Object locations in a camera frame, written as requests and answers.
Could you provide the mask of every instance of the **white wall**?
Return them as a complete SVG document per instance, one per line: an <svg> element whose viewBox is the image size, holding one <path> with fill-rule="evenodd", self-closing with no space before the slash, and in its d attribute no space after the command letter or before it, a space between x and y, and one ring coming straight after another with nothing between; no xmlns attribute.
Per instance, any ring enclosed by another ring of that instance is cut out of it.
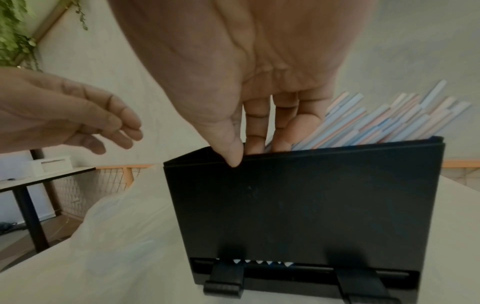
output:
<svg viewBox="0 0 480 304"><path fill-rule="evenodd" d="M108 144L104 156L70 147L45 149L46 156L68 154L77 165L155 163L204 146L139 63L106 0L83 0L83 6L89 31L70 10L40 44L42 68L121 96L143 120L145 139L129 151ZM363 93L372 109L399 91L426 93L446 78L448 94L480 104L477 20L477 0L381 1L340 72L337 91ZM479 111L470 109L443 133L446 157L480 158Z"/></svg>
<svg viewBox="0 0 480 304"><path fill-rule="evenodd" d="M23 178L29 174L24 168L24 162L32 160L29 151L0 154L0 181L9 178ZM55 213L50 203L47 191L42 184L27 187L40 220L54 217ZM0 193L0 222L23 223L24 219L11 191Z"/></svg>

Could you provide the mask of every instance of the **black folder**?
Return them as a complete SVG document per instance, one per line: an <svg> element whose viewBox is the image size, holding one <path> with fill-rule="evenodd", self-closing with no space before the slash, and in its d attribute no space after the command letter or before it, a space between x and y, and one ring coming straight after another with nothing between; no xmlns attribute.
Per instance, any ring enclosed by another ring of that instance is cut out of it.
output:
<svg viewBox="0 0 480 304"><path fill-rule="evenodd" d="M415 303L444 149L432 137L230 168L207 147L164 163L195 283L219 296Z"/></svg>

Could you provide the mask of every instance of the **white box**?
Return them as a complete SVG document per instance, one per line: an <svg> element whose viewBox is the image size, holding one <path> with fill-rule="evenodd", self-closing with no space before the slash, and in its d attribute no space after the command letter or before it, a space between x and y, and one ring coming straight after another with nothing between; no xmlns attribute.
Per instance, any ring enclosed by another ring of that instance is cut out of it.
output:
<svg viewBox="0 0 480 304"><path fill-rule="evenodd" d="M44 158L27 163L32 175L35 177L73 170L69 156Z"/></svg>

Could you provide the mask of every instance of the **white tabletop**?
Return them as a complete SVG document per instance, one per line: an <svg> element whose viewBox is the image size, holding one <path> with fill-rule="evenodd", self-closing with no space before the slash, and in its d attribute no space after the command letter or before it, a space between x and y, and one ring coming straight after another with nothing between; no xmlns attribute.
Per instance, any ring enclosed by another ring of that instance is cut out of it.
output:
<svg viewBox="0 0 480 304"><path fill-rule="evenodd" d="M63 176L75 175L75 174L82 173L83 171L89 171L92 169L95 169L95 167L78 167L78 168L74 168L73 170L57 172L57 173L39 176L39 177L30 176L30 177L16 179L16 180L5 180L0 182L0 191L1 190L5 191L6 189L11 189L11 188L15 188L23 185L39 184L46 180L57 179Z"/></svg>
<svg viewBox="0 0 480 304"><path fill-rule="evenodd" d="M480 303L479 234L480 193L441 178L418 303ZM203 295L160 166L95 204L72 238L0 274L0 294L5 303L36 304L343 303L250 290L241 300Z"/></svg>

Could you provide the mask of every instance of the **wooden floor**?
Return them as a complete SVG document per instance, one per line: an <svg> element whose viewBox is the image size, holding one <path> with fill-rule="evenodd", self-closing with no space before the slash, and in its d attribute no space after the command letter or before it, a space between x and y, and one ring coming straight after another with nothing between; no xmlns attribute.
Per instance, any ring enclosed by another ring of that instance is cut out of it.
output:
<svg viewBox="0 0 480 304"><path fill-rule="evenodd" d="M41 223L43 231L45 232L48 241L54 241L59 238L64 238L72 235L80 226L82 222L76 219L60 215ZM0 250L0 270L7 266L24 253L34 249L34 244L30 235L27 233L19 240L13 242L9 246Z"/></svg>

